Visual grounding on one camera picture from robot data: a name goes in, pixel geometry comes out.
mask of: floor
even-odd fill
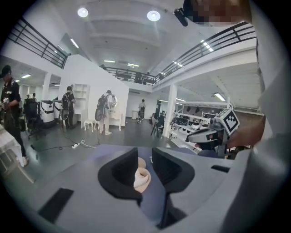
[[[27,148],[27,154],[30,157],[30,163],[25,167],[25,171],[35,182],[33,184],[30,183],[18,169],[15,169],[4,180],[7,190],[15,198],[25,200],[31,192],[46,184],[66,168],[88,158],[94,150],[94,148],[85,148],[81,145],[76,149],[72,149],[73,142],[84,140],[85,144],[95,147],[98,144],[135,147],[177,147],[165,137],[160,136],[157,138],[154,135],[151,136],[152,125],[149,124],[148,120],[137,124],[136,121],[127,118],[126,122],[121,131],[119,131],[118,127],[110,126],[111,135],[99,134],[97,130],[92,132],[91,127],[89,130],[84,131],[84,128],[81,129],[80,124],[75,129],[67,131],[67,138],[59,125],[47,129],[46,136],[37,141],[33,138],[28,141],[26,134],[23,133],[22,138]],[[30,145],[33,145],[38,152],[35,152]]]

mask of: black shirt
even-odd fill
[[[63,99],[62,99],[62,102],[63,102],[63,108],[68,108],[70,110],[73,110],[74,109],[74,106],[73,106],[73,103],[72,103],[72,100],[74,100],[75,97],[74,97],[74,94],[73,93],[70,93],[70,92],[67,92],[64,94],[63,96]]]
[[[15,82],[14,78],[11,78],[8,84],[3,85],[2,94],[1,94],[1,102],[4,102],[4,99],[7,99],[7,102],[12,102],[16,100],[20,102],[20,95],[19,95],[19,85]],[[14,105],[10,108],[12,113],[19,113],[19,104]]]

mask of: white pillar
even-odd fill
[[[174,110],[175,110],[175,105],[176,105],[176,98],[177,98],[177,85],[176,84],[171,84],[170,86],[170,93],[169,93],[169,99],[168,99],[168,109],[167,109],[167,116],[165,120],[165,125],[164,125],[164,131],[163,131],[163,136],[169,137],[170,135],[170,123],[174,117]]]
[[[46,73],[44,86],[42,88],[42,100],[46,100],[49,97],[50,77],[51,73]]]

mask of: railing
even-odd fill
[[[61,49],[50,43],[41,33],[21,18],[11,30],[8,39],[25,47],[40,57],[50,61],[60,68],[64,68],[67,55]]]
[[[122,81],[135,82],[143,85],[154,85],[155,76],[126,69],[101,66],[108,73]]]
[[[157,76],[155,83],[169,76],[178,69],[196,61],[219,49],[256,38],[253,26],[247,22],[242,22],[227,28],[208,39],[201,41],[198,45],[188,50],[186,53],[178,57]]]

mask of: black cap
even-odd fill
[[[11,66],[5,65],[2,69],[2,72],[0,74],[0,78],[3,78],[5,75],[7,75],[9,72],[11,72]]]

